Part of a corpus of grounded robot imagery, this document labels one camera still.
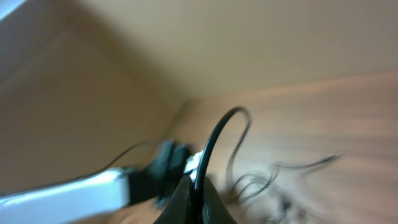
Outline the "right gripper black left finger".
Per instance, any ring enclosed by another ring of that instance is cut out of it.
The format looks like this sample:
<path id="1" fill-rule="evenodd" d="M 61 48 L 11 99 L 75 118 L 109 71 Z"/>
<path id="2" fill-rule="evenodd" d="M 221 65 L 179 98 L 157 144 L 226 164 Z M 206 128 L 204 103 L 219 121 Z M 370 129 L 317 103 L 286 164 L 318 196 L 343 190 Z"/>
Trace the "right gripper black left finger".
<path id="1" fill-rule="evenodd" d="M 154 224 L 191 224 L 193 223 L 193 184 L 189 176 L 184 176 L 169 203 Z"/>

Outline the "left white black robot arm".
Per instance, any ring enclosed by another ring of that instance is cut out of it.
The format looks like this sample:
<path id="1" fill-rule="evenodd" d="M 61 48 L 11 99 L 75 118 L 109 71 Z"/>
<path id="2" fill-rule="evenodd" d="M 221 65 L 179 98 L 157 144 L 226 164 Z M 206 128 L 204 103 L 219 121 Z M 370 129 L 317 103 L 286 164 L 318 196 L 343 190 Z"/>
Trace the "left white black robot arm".
<path id="1" fill-rule="evenodd" d="M 1 223 L 71 223 L 158 197 L 168 199 L 184 175 L 196 174 L 202 152 L 164 142 L 145 168 L 105 168 L 76 179 L 1 196 Z"/>

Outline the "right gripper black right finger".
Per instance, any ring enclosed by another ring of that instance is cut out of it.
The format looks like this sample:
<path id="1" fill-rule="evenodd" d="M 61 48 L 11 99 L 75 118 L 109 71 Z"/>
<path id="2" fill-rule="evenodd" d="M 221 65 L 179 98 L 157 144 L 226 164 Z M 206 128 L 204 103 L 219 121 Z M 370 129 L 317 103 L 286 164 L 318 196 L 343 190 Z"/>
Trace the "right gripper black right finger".
<path id="1" fill-rule="evenodd" d="M 208 177 L 205 177 L 203 186 L 202 220 L 203 224 L 237 224 Z"/>

